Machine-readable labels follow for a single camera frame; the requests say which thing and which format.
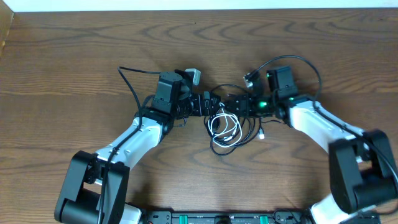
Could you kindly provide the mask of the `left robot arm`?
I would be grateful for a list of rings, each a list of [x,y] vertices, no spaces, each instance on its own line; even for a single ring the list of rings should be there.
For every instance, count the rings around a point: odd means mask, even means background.
[[[142,223],[142,210],[126,203],[130,170],[172,130],[174,122],[217,112],[220,96],[194,93],[200,71],[160,72],[156,93],[140,104],[130,127],[94,153],[71,159],[55,207],[60,223]]]

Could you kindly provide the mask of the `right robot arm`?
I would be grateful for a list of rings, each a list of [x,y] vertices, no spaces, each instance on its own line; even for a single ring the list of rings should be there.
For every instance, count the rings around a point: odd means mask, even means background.
[[[312,205],[301,223],[343,223],[397,198],[397,167],[384,132],[352,126],[301,95],[289,66],[270,69],[266,77],[269,95],[259,72],[251,72],[244,81],[253,92],[232,97],[225,108],[242,118],[275,116],[328,153],[331,193]]]

